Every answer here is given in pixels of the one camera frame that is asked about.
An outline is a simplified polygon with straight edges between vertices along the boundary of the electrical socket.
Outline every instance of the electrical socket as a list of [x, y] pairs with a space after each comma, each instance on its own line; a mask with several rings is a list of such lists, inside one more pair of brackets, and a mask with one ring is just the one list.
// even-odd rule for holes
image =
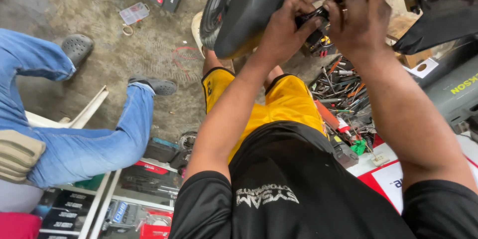
[[383, 153], [377, 154], [377, 157], [373, 156], [372, 158], [370, 158], [370, 160], [376, 167], [379, 167], [390, 161], [390, 159]]

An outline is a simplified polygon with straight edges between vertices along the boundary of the blue jeans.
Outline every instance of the blue jeans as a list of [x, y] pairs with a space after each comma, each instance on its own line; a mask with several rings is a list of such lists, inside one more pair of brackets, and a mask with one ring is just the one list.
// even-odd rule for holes
[[144, 154], [152, 124], [154, 91], [131, 83], [116, 130], [31, 127], [25, 116], [17, 75], [69, 79], [76, 71], [59, 46], [0, 29], [0, 130], [15, 130], [46, 143], [27, 179], [37, 187], [90, 179], [128, 167]]

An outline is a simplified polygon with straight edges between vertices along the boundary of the black t-shirt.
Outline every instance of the black t-shirt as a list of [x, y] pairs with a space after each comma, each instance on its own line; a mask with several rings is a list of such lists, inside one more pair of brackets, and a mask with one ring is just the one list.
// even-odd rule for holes
[[170, 239], [478, 238], [478, 196], [444, 180], [410, 186], [403, 213], [347, 172], [327, 138], [291, 121], [261, 126], [224, 175], [179, 191]]

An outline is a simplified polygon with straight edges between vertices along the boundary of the person in jeans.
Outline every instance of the person in jeans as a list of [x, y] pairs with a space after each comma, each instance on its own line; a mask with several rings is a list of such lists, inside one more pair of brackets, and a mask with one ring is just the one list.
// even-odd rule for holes
[[[478, 238], [478, 189], [468, 162], [386, 45], [385, 0], [344, 0], [345, 12], [329, 0], [324, 7], [330, 38], [367, 85], [376, 127], [400, 160], [402, 215], [327, 153], [333, 148], [306, 85], [277, 67], [320, 24], [311, 19], [297, 29], [294, 22], [315, 10], [313, 1], [285, 0], [236, 77], [203, 50], [207, 115], [168, 238]], [[263, 85], [266, 105], [259, 106]]]
[[[0, 131], [14, 130], [44, 143], [43, 154], [26, 176], [26, 183], [34, 187], [86, 180], [133, 165], [146, 150], [152, 125], [153, 97], [171, 95], [176, 91], [173, 82], [133, 76], [128, 80], [128, 98], [115, 130], [30, 126], [16, 87], [16, 76], [67, 80], [92, 49], [92, 40], [84, 35], [70, 35], [59, 47], [45, 40], [0, 29]], [[19, 197], [26, 195], [21, 190], [28, 187], [0, 178], [0, 211], [14, 211], [12, 204], [21, 204]]]

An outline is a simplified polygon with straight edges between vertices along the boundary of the tire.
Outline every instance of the tire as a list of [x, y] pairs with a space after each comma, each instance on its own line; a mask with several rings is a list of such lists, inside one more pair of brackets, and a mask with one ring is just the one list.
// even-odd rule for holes
[[214, 50], [214, 43], [222, 26], [222, 18], [226, 15], [228, 3], [228, 0], [207, 0], [199, 26], [199, 36], [202, 44], [209, 50]]

